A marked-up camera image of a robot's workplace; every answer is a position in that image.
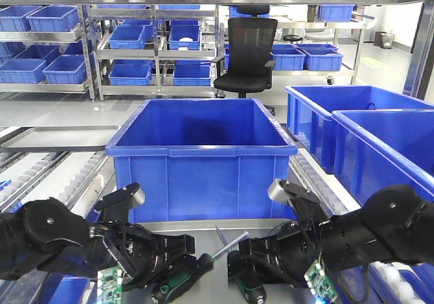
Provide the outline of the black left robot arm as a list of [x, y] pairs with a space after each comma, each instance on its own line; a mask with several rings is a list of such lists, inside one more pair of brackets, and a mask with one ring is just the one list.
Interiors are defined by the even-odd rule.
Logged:
[[191, 260], [194, 237], [153, 233], [128, 221], [127, 201], [103, 205], [92, 223], [55, 198], [35, 200], [1, 214], [1, 279], [17, 280], [34, 269], [94, 279], [120, 266], [123, 290], [146, 288], [179, 261]]

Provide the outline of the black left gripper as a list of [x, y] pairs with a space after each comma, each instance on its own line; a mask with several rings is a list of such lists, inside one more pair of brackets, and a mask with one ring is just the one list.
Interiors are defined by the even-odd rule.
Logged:
[[90, 227], [89, 246], [92, 274], [119, 269], [123, 292], [145, 289], [197, 268], [197, 257], [192, 255], [195, 238], [187, 234], [155, 234], [141, 225], [112, 221]]

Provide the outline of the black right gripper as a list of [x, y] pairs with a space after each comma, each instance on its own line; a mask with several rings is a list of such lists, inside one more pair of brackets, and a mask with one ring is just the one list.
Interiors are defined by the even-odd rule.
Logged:
[[304, 275], [319, 256], [322, 236], [322, 223], [309, 223], [306, 229], [286, 223], [273, 235], [245, 239], [239, 243], [239, 251], [227, 254], [228, 276], [306, 288]]

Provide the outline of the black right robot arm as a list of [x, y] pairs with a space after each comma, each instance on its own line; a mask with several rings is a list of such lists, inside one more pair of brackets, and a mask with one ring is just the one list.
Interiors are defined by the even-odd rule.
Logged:
[[240, 259], [261, 282], [304, 288], [316, 259], [332, 273], [376, 261], [433, 264], [433, 202], [408, 185], [385, 187], [360, 209], [331, 217], [311, 192], [287, 180], [278, 180], [269, 196], [290, 206], [297, 221], [239, 243]]

